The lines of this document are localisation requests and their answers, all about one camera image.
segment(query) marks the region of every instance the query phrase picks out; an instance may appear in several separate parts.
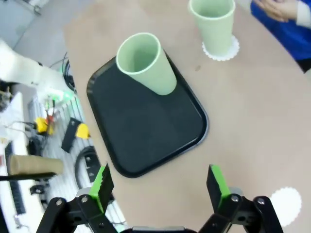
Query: floor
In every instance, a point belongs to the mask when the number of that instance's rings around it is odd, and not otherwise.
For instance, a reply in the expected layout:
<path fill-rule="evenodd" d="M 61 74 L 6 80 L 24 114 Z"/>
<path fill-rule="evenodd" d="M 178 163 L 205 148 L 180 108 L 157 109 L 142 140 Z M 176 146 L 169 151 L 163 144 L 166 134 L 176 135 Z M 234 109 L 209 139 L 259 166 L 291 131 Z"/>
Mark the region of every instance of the floor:
<path fill-rule="evenodd" d="M 32 21 L 14 50 L 46 66 L 62 59 L 66 52 L 64 26 L 93 2 L 94 0 L 50 0 L 42 8 L 41 16 Z M 23 93 L 24 109 L 27 109 L 35 91 L 21 84 L 16 85 L 14 91 Z"/>
<path fill-rule="evenodd" d="M 0 1 L 0 37 L 14 48 L 36 18 L 33 7 L 23 0 Z"/>

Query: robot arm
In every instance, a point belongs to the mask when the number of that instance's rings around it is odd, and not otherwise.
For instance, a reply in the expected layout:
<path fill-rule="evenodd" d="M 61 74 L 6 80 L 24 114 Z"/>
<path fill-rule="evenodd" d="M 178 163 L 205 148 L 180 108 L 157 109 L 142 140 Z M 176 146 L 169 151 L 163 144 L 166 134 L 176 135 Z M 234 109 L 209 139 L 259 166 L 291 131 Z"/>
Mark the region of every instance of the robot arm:
<path fill-rule="evenodd" d="M 94 233 L 118 233 L 105 216 L 113 187 L 108 166 L 102 167 L 88 194 L 79 195 L 70 202 L 63 198 L 50 201 L 37 233 L 73 233 L 81 224 L 88 224 Z M 209 166 L 207 189 L 214 213 L 198 233 L 226 233 L 233 224 L 243 225 L 247 233 L 283 233 L 270 199 L 261 196 L 251 201 L 230 193 L 217 166 Z M 133 227 L 122 233 L 197 232 L 184 227 Z"/>
<path fill-rule="evenodd" d="M 13 51 L 0 38 L 0 79 L 5 82 L 22 83 L 37 90 L 39 101 L 51 96 L 74 95 L 60 72 L 23 57 Z"/>

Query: cardboard tube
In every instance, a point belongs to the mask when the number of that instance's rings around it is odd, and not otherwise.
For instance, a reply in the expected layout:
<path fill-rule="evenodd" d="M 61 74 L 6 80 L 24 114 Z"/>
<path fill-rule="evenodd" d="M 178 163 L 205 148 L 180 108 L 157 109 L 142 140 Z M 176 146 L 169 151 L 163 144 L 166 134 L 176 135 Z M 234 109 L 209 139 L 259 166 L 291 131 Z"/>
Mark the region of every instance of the cardboard tube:
<path fill-rule="evenodd" d="M 63 161 L 34 155 L 12 155 L 9 160 L 10 175 L 38 174 L 53 172 L 62 174 Z"/>

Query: light green plastic cup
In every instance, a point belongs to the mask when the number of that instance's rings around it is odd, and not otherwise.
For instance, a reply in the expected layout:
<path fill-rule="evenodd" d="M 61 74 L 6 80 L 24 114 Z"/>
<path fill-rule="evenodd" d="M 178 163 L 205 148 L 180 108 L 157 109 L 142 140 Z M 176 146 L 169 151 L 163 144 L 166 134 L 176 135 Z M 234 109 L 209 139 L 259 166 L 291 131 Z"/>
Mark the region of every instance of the light green plastic cup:
<path fill-rule="evenodd" d="M 235 1 L 190 0 L 188 8 L 194 15 L 207 51 L 215 56 L 225 55 L 232 45 Z"/>
<path fill-rule="evenodd" d="M 159 39 L 151 33 L 127 38 L 116 57 L 119 70 L 158 95 L 168 95 L 176 87 L 176 77 Z"/>

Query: screw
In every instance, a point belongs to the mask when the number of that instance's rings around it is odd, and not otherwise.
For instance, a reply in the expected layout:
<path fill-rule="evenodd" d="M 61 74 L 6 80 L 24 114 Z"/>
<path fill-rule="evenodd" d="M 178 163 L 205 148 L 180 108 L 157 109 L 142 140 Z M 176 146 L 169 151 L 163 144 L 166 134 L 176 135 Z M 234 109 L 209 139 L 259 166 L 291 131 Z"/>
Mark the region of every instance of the screw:
<path fill-rule="evenodd" d="M 60 205 L 62 203 L 62 200 L 58 200 L 57 202 L 56 202 L 56 205 Z"/>
<path fill-rule="evenodd" d="M 260 205 L 264 205 L 264 199 L 262 199 L 262 198 L 258 198 L 257 202 L 258 202 Z"/>
<path fill-rule="evenodd" d="M 83 197 L 83 198 L 81 199 L 81 201 L 82 201 L 82 203 L 87 202 L 87 197 Z"/>
<path fill-rule="evenodd" d="M 231 197 L 231 200 L 234 201 L 234 202 L 238 202 L 239 201 L 239 198 L 237 196 L 232 196 Z"/>

